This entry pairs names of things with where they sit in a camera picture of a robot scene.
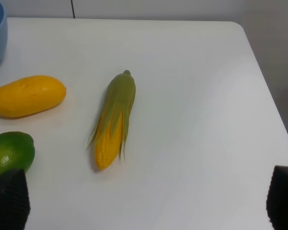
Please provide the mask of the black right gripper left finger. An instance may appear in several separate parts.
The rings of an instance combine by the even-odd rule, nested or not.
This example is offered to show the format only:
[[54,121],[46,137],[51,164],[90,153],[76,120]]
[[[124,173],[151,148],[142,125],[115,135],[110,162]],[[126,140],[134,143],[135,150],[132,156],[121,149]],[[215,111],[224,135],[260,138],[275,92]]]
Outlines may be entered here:
[[0,230],[23,230],[30,214],[29,193],[23,169],[0,175]]

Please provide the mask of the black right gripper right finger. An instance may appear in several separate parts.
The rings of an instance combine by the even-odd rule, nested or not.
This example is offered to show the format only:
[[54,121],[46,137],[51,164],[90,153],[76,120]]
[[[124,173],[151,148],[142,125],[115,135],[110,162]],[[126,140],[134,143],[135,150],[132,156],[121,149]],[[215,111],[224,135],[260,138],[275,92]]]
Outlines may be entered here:
[[274,167],[266,210],[275,230],[288,230],[288,166]]

